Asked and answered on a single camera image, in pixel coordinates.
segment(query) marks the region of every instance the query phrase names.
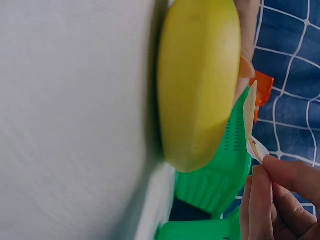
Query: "white grid lines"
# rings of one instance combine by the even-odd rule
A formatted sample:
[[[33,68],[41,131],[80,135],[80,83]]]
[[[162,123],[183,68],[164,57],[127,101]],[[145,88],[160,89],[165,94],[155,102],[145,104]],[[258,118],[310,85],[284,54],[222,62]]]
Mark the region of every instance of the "white grid lines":
[[[258,50],[262,50],[262,51],[265,51],[265,52],[269,52],[269,53],[273,53],[273,54],[280,54],[280,55],[285,55],[285,56],[288,56],[288,57],[293,57],[294,55],[291,54],[291,53],[287,53],[287,52],[283,52],[283,51],[277,51],[277,50],[272,50],[272,49],[269,49],[269,48],[265,48],[265,47],[260,47],[260,46],[256,46],[255,49],[258,49]],[[301,56],[294,56],[295,59],[299,59],[301,61],[304,61],[314,67],[316,67],[317,69],[320,69],[320,65],[304,58],[304,57],[301,57]]]
[[[262,123],[268,123],[268,124],[274,124],[274,121],[271,120],[266,120],[266,119],[261,119],[258,118],[258,122],[262,122]],[[304,127],[304,126],[296,126],[296,125],[292,125],[292,124],[287,124],[287,123],[283,123],[283,122],[275,122],[276,125],[279,126],[283,126],[283,127],[288,127],[288,128],[292,128],[292,129],[299,129],[299,130],[306,130],[306,131],[310,131],[310,128],[308,127]],[[319,128],[311,128],[312,131],[315,132],[320,132]]]
[[[312,131],[311,127],[310,127],[310,123],[309,123],[309,109],[310,109],[310,104],[311,101],[308,101],[308,104],[306,106],[306,125],[308,126],[308,129],[311,133],[312,136],[312,140],[313,140],[313,144],[314,144],[314,153],[313,153],[313,163],[312,163],[312,167],[315,167],[315,163],[316,163],[316,159],[317,159],[317,141],[316,141],[316,137],[314,132]]]
[[[269,7],[269,6],[264,6],[264,8],[268,9],[268,10],[271,10],[271,11],[274,11],[274,12],[277,12],[277,13],[280,13],[280,14],[283,14],[283,15],[286,15],[286,16],[291,17],[293,19],[297,19],[297,20],[302,21],[302,22],[304,21],[300,17],[294,16],[294,15],[292,15],[290,13],[285,12],[285,11],[281,11],[281,10],[278,10],[278,9],[275,9],[275,8],[272,8],[272,7]]]
[[[285,75],[285,79],[284,79],[284,83],[283,83],[282,88],[281,89],[277,88],[277,87],[273,87],[272,88],[273,91],[277,91],[277,92],[280,93],[279,96],[277,96],[275,98],[275,100],[273,102],[273,105],[272,105],[272,120],[266,120],[266,119],[260,119],[259,118],[258,122],[264,122],[264,123],[268,123],[268,124],[273,124],[273,130],[274,130],[274,135],[275,135],[276,144],[277,144],[277,151],[270,151],[270,154],[277,155],[278,158],[281,158],[282,156],[290,157],[290,158],[293,158],[293,159],[297,159],[297,160],[303,161],[303,162],[305,162],[305,163],[307,163],[309,165],[312,165],[313,167],[320,167],[320,163],[316,162],[318,146],[317,146],[317,141],[316,141],[316,137],[315,137],[315,132],[320,132],[320,128],[312,128],[310,126],[310,122],[309,122],[310,105],[311,105],[311,103],[318,103],[318,104],[320,103],[320,99],[319,99],[320,98],[320,94],[317,97],[310,98],[310,97],[304,97],[304,96],[299,96],[299,95],[296,95],[296,94],[292,94],[292,93],[286,91],[286,86],[287,86],[288,78],[289,78],[289,75],[290,75],[291,67],[292,67],[293,61],[295,59],[298,59],[300,61],[308,63],[311,66],[314,66],[315,68],[320,70],[320,65],[319,64],[316,64],[315,62],[312,62],[312,61],[310,61],[310,60],[308,60],[308,59],[306,59],[304,57],[298,56],[298,54],[300,52],[300,49],[302,47],[306,32],[307,32],[308,26],[320,31],[320,27],[319,26],[316,26],[316,25],[310,23],[310,9],[311,9],[310,5],[311,5],[310,0],[307,0],[307,16],[306,16],[306,19],[302,19],[302,18],[297,17],[295,15],[292,15],[292,14],[290,14],[288,12],[284,12],[284,11],[281,11],[281,10],[266,6],[265,5],[265,0],[261,0],[260,17],[258,19],[257,31],[256,31],[255,41],[254,41],[254,50],[261,50],[261,51],[265,51],[265,52],[270,52],[270,53],[274,53],[274,54],[288,56],[288,57],[290,57],[290,61],[289,61],[288,67],[287,67],[287,71],[286,71],[286,75]],[[302,32],[301,38],[299,40],[298,47],[297,47],[296,51],[293,54],[257,46],[258,40],[259,40],[260,31],[261,31],[261,28],[262,28],[262,25],[263,25],[264,9],[267,9],[267,10],[270,10],[270,11],[273,11],[273,12],[277,12],[279,14],[288,16],[290,18],[293,18],[295,20],[298,20],[298,21],[304,23],[303,32]],[[297,125],[292,125],[292,124],[287,124],[287,123],[282,123],[282,122],[276,122],[276,106],[277,106],[278,100],[283,95],[290,96],[292,98],[296,98],[296,99],[299,99],[299,100],[307,101],[307,108],[306,108],[306,112],[305,112],[307,127],[297,126]],[[284,126],[284,127],[288,127],[288,128],[299,129],[299,130],[303,130],[303,131],[309,131],[311,133],[312,140],[313,140],[313,145],[314,145],[313,159],[310,160],[310,159],[307,159],[307,158],[299,156],[299,155],[282,152],[281,151],[279,137],[278,137],[278,134],[277,134],[277,126]],[[242,196],[237,196],[235,199],[242,200],[242,198],[243,198]],[[302,203],[301,205],[304,206],[304,207],[312,207],[313,208],[313,215],[316,216],[316,208],[312,203]]]
[[[258,40],[259,40],[259,35],[260,35],[260,30],[262,26],[262,21],[264,19],[264,6],[265,6],[265,0],[261,0],[261,5],[260,5],[260,18],[259,18],[259,23],[256,29],[256,34],[255,34],[255,40],[254,40],[254,48],[257,47]]]
[[[310,17],[310,0],[308,0],[308,11],[307,11],[307,20],[309,20],[309,17]],[[277,96],[276,99],[274,100],[274,103],[273,103],[273,107],[272,107],[272,119],[273,119],[273,130],[274,130],[274,135],[275,135],[275,139],[276,139],[276,144],[277,144],[277,148],[278,148],[278,152],[281,152],[281,146],[280,146],[280,141],[279,141],[279,137],[278,137],[278,134],[277,134],[277,126],[276,126],[276,106],[277,106],[277,102],[279,100],[279,98],[281,98],[285,92],[285,89],[286,89],[286,85],[287,85],[287,82],[288,82],[288,78],[289,78],[289,74],[290,74],[290,70],[291,70],[291,66],[292,66],[292,63],[295,59],[295,56],[297,56],[297,54],[299,53],[300,49],[301,49],[301,46],[302,46],[302,43],[304,41],[304,38],[305,38],[305,35],[306,35],[306,32],[307,32],[307,25],[304,24],[304,28],[303,28],[303,32],[302,32],[302,35],[301,35],[301,38],[300,38],[300,41],[299,41],[299,44],[298,44],[298,47],[296,49],[296,51],[294,52],[294,54],[292,55],[291,59],[290,59],[290,62],[289,62],[289,65],[288,65],[288,68],[287,68],[287,71],[286,71],[286,75],[285,75],[285,79],[284,79],[284,83],[283,83],[283,87],[281,89],[281,93],[280,93],[280,96]]]

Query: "orange plastic piece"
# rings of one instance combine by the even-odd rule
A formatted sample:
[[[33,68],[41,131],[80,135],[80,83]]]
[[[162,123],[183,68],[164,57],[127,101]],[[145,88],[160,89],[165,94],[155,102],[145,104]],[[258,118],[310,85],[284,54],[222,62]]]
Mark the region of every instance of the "orange plastic piece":
[[[255,81],[257,81],[254,112],[254,122],[256,123],[258,120],[259,108],[265,105],[269,100],[275,79],[259,71],[255,71],[255,77],[250,79],[249,86],[251,87]]]

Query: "yellow banana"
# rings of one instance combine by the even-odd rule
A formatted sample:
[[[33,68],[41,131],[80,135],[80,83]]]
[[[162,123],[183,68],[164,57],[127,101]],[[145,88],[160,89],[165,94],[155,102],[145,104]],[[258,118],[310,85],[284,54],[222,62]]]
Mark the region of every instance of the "yellow banana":
[[[176,0],[162,29],[157,90],[165,161],[208,164],[233,108],[241,30],[233,0]]]

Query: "blue fabric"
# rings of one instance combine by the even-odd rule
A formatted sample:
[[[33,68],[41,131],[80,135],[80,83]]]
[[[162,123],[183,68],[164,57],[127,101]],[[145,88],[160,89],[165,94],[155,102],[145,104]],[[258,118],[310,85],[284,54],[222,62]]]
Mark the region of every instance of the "blue fabric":
[[[275,82],[253,136],[278,158],[320,169],[320,1],[262,0],[261,5],[253,65]],[[231,209],[242,195],[243,190]],[[316,214],[312,204],[295,196]]]

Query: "finger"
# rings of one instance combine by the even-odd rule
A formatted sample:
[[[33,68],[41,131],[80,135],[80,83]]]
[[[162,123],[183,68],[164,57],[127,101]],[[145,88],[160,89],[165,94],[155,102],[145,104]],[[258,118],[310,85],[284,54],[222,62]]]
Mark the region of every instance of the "finger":
[[[274,239],[271,219],[272,183],[263,166],[253,168],[249,200],[249,239]]]
[[[248,176],[245,181],[244,193],[240,205],[240,226],[241,226],[241,239],[249,239],[249,200],[252,186],[252,176]]]
[[[299,238],[305,235],[317,219],[307,212],[292,193],[278,184],[273,184],[273,200],[283,223]]]
[[[275,239],[297,240],[296,236],[283,224],[274,203],[271,205],[271,220]]]
[[[282,161],[273,156],[263,159],[271,179],[320,207],[320,171],[301,161]]]

